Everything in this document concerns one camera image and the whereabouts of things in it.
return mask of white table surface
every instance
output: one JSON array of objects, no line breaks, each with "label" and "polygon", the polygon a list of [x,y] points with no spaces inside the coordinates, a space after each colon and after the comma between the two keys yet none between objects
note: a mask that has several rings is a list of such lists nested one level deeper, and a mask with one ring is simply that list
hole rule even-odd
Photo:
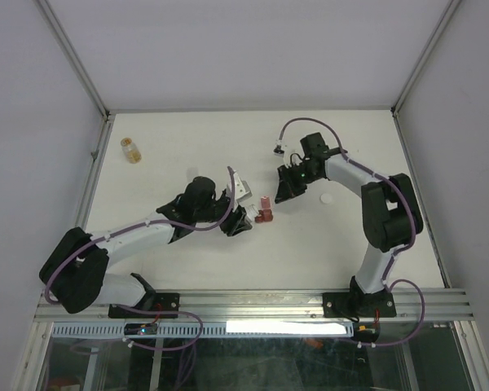
[{"label": "white table surface", "polygon": [[[280,128],[296,116],[330,124],[350,155],[382,174],[408,174],[389,111],[178,112],[118,114],[114,121],[86,229],[112,229],[147,216],[183,192],[192,175],[212,178],[218,195],[229,181],[227,165],[261,196],[273,198],[283,160],[273,155]],[[298,122],[286,131],[288,151],[320,131]],[[120,141],[131,137],[143,159],[130,164]],[[319,197],[330,193],[331,204]],[[346,288],[366,250],[360,199],[337,183],[312,183],[305,195],[273,204],[274,221],[227,238],[219,229],[194,232],[171,245],[135,254],[109,272],[140,273],[161,289]],[[390,280],[407,278],[423,288],[443,287],[428,233],[402,254]]]}]

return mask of wire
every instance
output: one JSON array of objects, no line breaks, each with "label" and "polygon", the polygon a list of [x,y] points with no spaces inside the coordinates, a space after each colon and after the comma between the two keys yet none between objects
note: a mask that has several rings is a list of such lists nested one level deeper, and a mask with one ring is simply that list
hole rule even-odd
[{"label": "wire", "polygon": [[377,174],[372,169],[366,167],[365,165],[361,165],[358,161],[355,161],[355,160],[349,158],[348,157],[348,154],[346,153],[346,150],[342,146],[341,139],[339,138],[337,132],[335,130],[333,130],[333,128],[330,125],[326,124],[325,122],[322,122],[320,120],[317,120],[315,118],[311,118],[311,117],[308,117],[308,116],[300,116],[298,118],[293,118],[290,121],[286,122],[284,124],[283,128],[281,129],[280,135],[279,135],[279,142],[282,141],[282,139],[284,137],[284,132],[286,131],[286,128],[288,128],[288,126],[290,124],[292,124],[294,122],[297,122],[297,121],[314,122],[316,124],[322,125],[324,128],[326,128],[327,130],[329,130],[330,132],[332,132],[333,137],[337,141],[337,145],[339,147],[339,151],[341,152],[341,156],[344,158],[344,160],[347,163],[349,163],[349,164],[357,167],[358,169],[361,169],[365,173],[368,173],[369,175],[372,175],[374,178],[376,178],[378,180],[381,180],[384,183],[386,183],[389,187],[391,187],[391,190],[393,190],[395,192],[395,194],[397,195],[397,197],[399,198],[402,206],[404,207],[404,210],[406,211],[407,218],[409,219],[409,222],[410,222],[410,225],[411,225],[411,238],[410,238],[408,244],[406,244],[405,246],[403,246],[401,248],[397,248],[391,254],[390,261],[388,262],[388,265],[385,268],[384,273],[382,275],[382,280],[383,281],[386,281],[387,280],[387,276],[390,273],[391,268],[393,267],[393,264],[395,262],[396,256],[399,255],[401,252],[410,249],[415,244],[415,239],[416,239],[415,219],[413,218],[413,215],[411,213],[411,209],[409,208],[409,204],[406,201],[406,198],[404,197],[404,195],[402,194],[402,192],[400,191],[400,189],[394,183],[392,183],[388,178],[384,177],[383,175]]},{"label": "wire", "polygon": [[304,161],[304,159],[301,158],[301,155],[298,153],[294,152],[293,154],[290,155],[290,164],[293,165],[293,157],[296,156],[299,158],[300,161]]},{"label": "wire", "polygon": [[[227,169],[228,169],[228,173],[230,174],[230,183],[231,183],[230,204],[228,204],[228,208],[227,208],[226,212],[223,214],[223,216],[217,222],[215,222],[213,225],[206,226],[206,227],[197,227],[197,226],[189,226],[188,224],[183,224],[181,222],[175,222],[175,221],[172,221],[172,220],[157,219],[157,220],[151,220],[149,223],[148,222],[140,222],[140,223],[134,224],[133,226],[128,226],[128,227],[123,228],[123,229],[121,229],[119,231],[115,231],[115,232],[111,233],[110,234],[110,237],[111,238],[115,238],[115,237],[117,237],[119,235],[126,234],[127,232],[131,232],[131,231],[136,230],[138,228],[141,228],[141,227],[144,227],[144,226],[147,226],[147,225],[154,226],[156,224],[170,224],[171,226],[179,226],[181,228],[185,228],[185,229],[188,229],[188,230],[191,230],[191,231],[201,231],[201,232],[203,232],[203,231],[210,231],[210,230],[213,230],[214,228],[217,228],[218,226],[220,226],[221,224],[223,224],[223,222],[230,215],[231,211],[234,208],[234,203],[235,203],[235,198],[236,198],[236,181],[234,179],[234,170],[230,166],[228,166]],[[65,268],[65,266],[67,266],[69,263],[71,263],[72,261],[74,261],[74,259],[77,256],[79,256],[81,253],[83,253],[88,248],[94,246],[95,244],[104,242],[105,240],[106,240],[106,238],[104,236],[102,236],[102,237],[100,237],[98,239],[91,240],[89,243],[85,244],[84,246],[81,246],[78,250],[76,250],[74,253],[72,253],[71,255],[69,255],[67,257],[67,259],[65,259],[65,261],[63,261],[56,268],[56,270],[51,275],[51,277],[49,277],[49,280],[47,281],[47,284],[46,284],[45,292],[43,293],[43,296],[45,297],[46,301],[49,304],[55,305],[55,304],[58,304],[59,303],[59,301],[53,300],[51,298],[50,291],[51,291],[52,284],[56,280],[56,277],[58,277],[58,275]]]},{"label": "wire", "polygon": [[418,287],[418,285],[416,285],[415,283],[413,283],[409,279],[396,279],[390,285],[390,287],[389,287],[390,292],[393,291],[393,288],[394,288],[394,286],[397,283],[408,283],[408,284],[412,285],[416,289],[416,292],[418,293],[418,296],[421,299],[421,316],[419,317],[418,323],[416,324],[416,327],[413,329],[413,331],[410,332],[407,336],[405,336],[401,340],[395,340],[393,342],[383,342],[381,344],[370,344],[368,342],[357,342],[356,340],[347,340],[347,339],[342,339],[343,341],[349,342],[349,343],[353,343],[353,344],[356,344],[356,345],[360,344],[361,346],[367,346],[367,347],[379,346],[379,347],[382,347],[382,348],[387,348],[387,347],[391,347],[391,346],[397,346],[397,345],[405,344],[406,342],[408,342],[409,340],[411,340],[412,338],[414,338],[416,336],[416,334],[418,334],[418,332],[422,328],[422,325],[424,324],[424,318],[425,318],[425,298],[424,298],[424,293],[422,293],[422,291]]},{"label": "wire", "polygon": [[[156,309],[157,309],[158,311],[163,310],[163,307],[161,307],[161,304],[160,304],[160,303],[157,303],[156,305],[154,305],[154,307],[157,307]],[[152,323],[151,323],[151,324],[156,323],[156,322],[157,322],[157,320],[158,320],[159,318],[160,318],[160,314],[156,315],[156,317],[154,318],[154,320],[152,321]]]},{"label": "wire", "polygon": [[348,316],[340,311],[337,307],[333,309],[334,312],[338,313],[341,318],[348,319],[350,322],[358,323],[360,322],[360,318],[358,316]]},{"label": "wire", "polygon": [[[192,345],[190,354],[188,355],[188,358],[185,362],[183,361],[184,355],[185,355],[185,349],[181,351],[181,357],[179,358],[179,369],[178,369],[178,374],[176,376],[176,381],[174,383],[174,388],[173,388],[174,391],[179,390],[179,388],[187,382],[187,380],[190,378],[190,375],[192,374],[192,371],[194,370],[194,367],[196,366],[196,359],[197,359],[196,345]],[[186,368],[189,364],[190,367],[188,368],[188,371],[185,374],[184,372],[186,371]]]},{"label": "wire", "polygon": [[[330,132],[332,132],[333,137],[337,141],[337,145],[339,147],[339,151],[341,152],[341,156],[342,156],[342,158],[347,163],[349,163],[349,164],[357,167],[358,169],[361,169],[365,173],[367,173],[369,175],[372,175],[374,178],[379,179],[379,180],[383,181],[384,183],[386,183],[389,187],[391,187],[391,190],[393,190],[395,192],[395,194],[397,195],[397,197],[399,198],[400,203],[404,207],[404,210],[406,211],[407,218],[409,219],[409,222],[410,222],[410,225],[411,225],[411,238],[410,238],[408,244],[406,244],[403,247],[400,247],[400,248],[395,249],[393,251],[393,253],[391,254],[390,261],[388,262],[388,265],[385,268],[384,273],[382,275],[382,281],[386,281],[387,280],[387,277],[388,277],[388,275],[389,275],[389,273],[391,271],[391,268],[393,267],[393,264],[395,263],[396,256],[399,255],[401,252],[407,251],[408,249],[410,249],[411,247],[413,247],[413,245],[415,244],[415,240],[416,240],[415,219],[413,218],[411,209],[409,208],[409,204],[408,204],[406,198],[404,197],[404,195],[402,194],[402,192],[399,190],[399,188],[394,183],[392,183],[388,178],[384,177],[383,175],[377,174],[372,169],[366,167],[365,165],[360,164],[358,161],[355,161],[355,160],[349,158],[348,157],[348,154],[346,153],[346,150],[342,146],[341,139],[339,138],[337,132],[335,130],[333,130],[333,128],[330,125],[326,124],[325,122],[322,122],[320,120],[317,120],[317,119],[311,118],[311,117],[307,117],[307,116],[300,116],[298,118],[293,118],[292,120],[286,122],[284,124],[283,128],[281,129],[280,135],[279,135],[279,142],[282,141],[282,139],[284,137],[284,132],[286,131],[286,128],[288,128],[288,126],[290,124],[292,124],[294,122],[297,122],[297,121],[314,122],[316,124],[322,125],[324,128],[326,128],[327,130],[329,130]],[[425,299],[424,299],[424,294],[422,293],[421,289],[418,287],[418,285],[416,285],[415,283],[413,283],[412,281],[410,281],[408,279],[396,279],[389,286],[389,288],[387,286],[386,286],[386,288],[391,292],[393,290],[393,287],[397,283],[408,283],[408,284],[412,285],[416,289],[416,291],[418,292],[418,295],[419,295],[419,297],[421,299],[421,316],[420,316],[420,319],[419,319],[418,324],[416,325],[415,329],[408,336],[404,337],[402,340],[397,340],[395,342],[388,342],[388,343],[383,343],[383,344],[377,344],[377,346],[382,346],[382,347],[384,347],[384,346],[396,346],[396,345],[400,345],[400,344],[403,344],[405,342],[408,342],[409,340],[411,340],[420,331],[420,329],[422,327],[422,324],[424,322],[424,317],[425,317]],[[362,346],[372,346],[372,344],[368,344],[368,343],[365,343],[365,342],[360,342],[360,344]]]},{"label": "wire", "polygon": [[381,320],[381,311],[378,308],[376,308],[375,309],[375,319],[373,321],[373,326],[375,328],[379,328],[380,327],[380,324],[379,324],[379,321],[380,320]]},{"label": "wire", "polygon": [[146,350],[151,350],[153,352],[175,352],[178,350],[183,350],[186,349],[188,346],[194,345],[200,338],[201,334],[203,334],[203,329],[205,328],[205,325],[203,324],[203,321],[199,316],[196,314],[193,314],[192,312],[187,312],[187,311],[143,311],[143,310],[137,310],[135,308],[129,307],[127,305],[119,305],[118,307],[122,308],[123,310],[134,312],[135,314],[141,314],[141,315],[186,315],[191,318],[194,318],[198,323],[199,323],[199,331],[197,332],[196,336],[189,340],[185,345],[182,346],[177,346],[174,348],[153,348],[151,346],[146,346],[143,344],[140,344],[134,340],[131,340],[130,338],[125,338],[127,341],[130,342],[133,346],[138,346],[139,348],[143,348]]}]

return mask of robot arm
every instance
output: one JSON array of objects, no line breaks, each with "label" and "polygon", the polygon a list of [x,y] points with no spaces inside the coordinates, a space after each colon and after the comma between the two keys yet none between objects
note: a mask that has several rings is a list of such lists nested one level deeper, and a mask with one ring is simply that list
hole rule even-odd
[{"label": "robot arm", "polygon": [[[373,308],[392,300],[385,283],[394,264],[395,250],[411,239],[409,218],[401,200],[387,183],[346,161],[339,148],[329,149],[320,133],[306,136],[301,145],[305,154],[302,162],[277,169],[280,181],[275,202],[278,204],[303,194],[309,183],[321,178],[338,182],[361,198],[368,249],[363,264],[350,281],[349,296],[333,303],[333,307],[348,316],[371,316]],[[390,181],[403,194],[412,211],[416,233],[420,233],[423,221],[410,178],[398,174],[390,177]],[[396,203],[396,208],[389,209],[389,203]]]},{"label": "robot arm", "polygon": [[80,227],[69,230],[42,267],[40,279],[48,284],[55,271],[79,248],[86,246],[87,249],[61,269],[51,285],[52,293],[62,306],[70,314],[91,304],[122,304],[150,310],[156,294],[141,276],[112,275],[107,269],[144,249],[182,239],[198,222],[217,222],[224,218],[219,228],[227,236],[250,230],[252,226],[245,218],[245,209],[237,205],[227,215],[230,205],[227,191],[216,200],[215,183],[197,177],[184,193],[143,220],[90,234]]}]

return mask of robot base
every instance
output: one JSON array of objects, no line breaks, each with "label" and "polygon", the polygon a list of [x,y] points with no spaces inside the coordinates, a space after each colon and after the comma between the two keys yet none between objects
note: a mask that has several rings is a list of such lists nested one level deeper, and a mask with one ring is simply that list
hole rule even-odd
[{"label": "robot base", "polygon": [[395,318],[397,310],[393,295],[385,289],[364,293],[352,277],[349,292],[323,293],[325,318],[347,318],[358,322],[360,318]]},{"label": "robot base", "polygon": [[[156,291],[145,279],[136,273],[131,274],[145,289],[145,295],[133,308],[142,311],[177,311],[179,309],[179,293],[165,293]],[[153,315],[141,315],[127,311],[118,305],[108,307],[108,317],[111,319],[145,319],[154,318]],[[176,314],[162,314],[160,319],[176,319]]]}]

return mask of metal corner post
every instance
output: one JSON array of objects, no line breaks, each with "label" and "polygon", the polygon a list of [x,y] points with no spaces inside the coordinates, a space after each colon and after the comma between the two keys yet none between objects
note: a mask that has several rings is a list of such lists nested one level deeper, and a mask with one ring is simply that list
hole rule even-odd
[{"label": "metal corner post", "polygon": [[465,365],[474,390],[489,390],[489,359],[483,348],[476,322],[454,322],[454,329],[458,336],[460,355],[465,358]]},{"label": "metal corner post", "polygon": [[102,121],[101,130],[96,149],[91,153],[92,161],[90,164],[87,180],[81,195],[80,204],[78,205],[74,226],[85,227],[87,218],[89,217],[92,200],[94,199],[96,185],[99,180],[99,172],[104,163],[105,152],[107,151],[108,140],[112,132],[112,124],[114,123],[113,115]]},{"label": "metal corner post", "polygon": [[78,80],[89,95],[90,100],[95,104],[99,113],[103,118],[108,117],[108,109],[105,107],[104,101],[99,96],[98,91],[92,80],[89,77],[82,61],[78,57],[77,52],[74,50],[67,33],[64,31],[62,24],[59,22],[54,10],[52,9],[49,0],[33,0],[38,10],[42,14],[43,19],[46,21],[47,26],[51,30],[53,36],[59,44],[60,49],[63,51],[65,58],[69,62],[69,65],[76,73]]},{"label": "metal corner post", "polygon": [[33,322],[27,339],[27,345],[15,371],[13,383],[14,391],[32,391],[37,389],[40,375],[44,372],[44,361],[49,340],[51,338],[53,322]]},{"label": "metal corner post", "polygon": [[406,80],[406,83],[404,84],[404,87],[402,88],[399,97],[397,98],[396,102],[393,105],[392,111],[394,113],[398,113],[402,108],[402,106],[404,105],[406,99],[408,98],[410,92],[412,91],[414,85],[416,84],[418,77],[422,74],[424,67],[427,65],[431,55],[434,52],[435,47],[438,45],[440,38],[446,31],[447,26],[452,21],[452,18],[456,14],[456,11],[460,7],[461,3],[462,0],[449,0],[449,3],[444,9],[442,16],[440,17],[437,25],[435,26],[433,32],[430,35],[430,38],[425,44],[424,49],[422,50],[420,56],[418,57],[418,60],[415,63],[415,66],[413,67],[413,70],[409,75],[409,78]]},{"label": "metal corner post", "polygon": [[400,145],[402,146],[402,150],[404,152],[404,157],[406,159],[406,163],[407,163],[407,166],[409,168],[409,172],[411,174],[413,187],[415,188],[416,198],[418,199],[418,204],[420,205],[420,207],[422,209],[424,224],[425,224],[425,227],[427,229],[428,235],[430,236],[430,239],[431,239],[431,245],[433,246],[434,255],[437,258],[438,268],[440,269],[440,274],[442,275],[442,280],[443,280],[446,288],[450,288],[450,287],[452,287],[452,282],[451,282],[451,279],[449,278],[449,274],[447,273],[447,268],[446,268],[445,264],[443,263],[443,259],[440,256],[438,246],[437,246],[436,241],[434,239],[433,228],[430,224],[430,219],[429,219],[428,214],[427,214],[427,208],[426,208],[426,205],[424,203],[424,199],[422,198],[422,194],[421,194],[421,185],[419,183],[418,176],[416,175],[415,165],[413,164],[413,160],[412,160],[411,155],[409,153],[408,144],[406,142],[406,139],[403,136],[402,128],[400,127],[399,114],[397,112],[395,112],[393,114],[393,119],[394,119],[395,128],[397,130],[397,135],[399,136]]}]

